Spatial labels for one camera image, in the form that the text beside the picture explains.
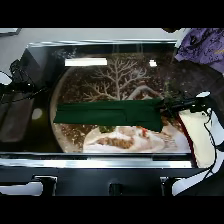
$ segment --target folded green fabric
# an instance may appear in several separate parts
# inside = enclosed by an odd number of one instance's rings
[[[54,123],[100,126],[142,126],[161,132],[161,99],[98,101],[58,105]]]

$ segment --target purple fabric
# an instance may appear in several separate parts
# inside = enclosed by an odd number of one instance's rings
[[[192,28],[184,37],[175,58],[219,67],[220,72],[224,72],[223,56],[224,28]]]

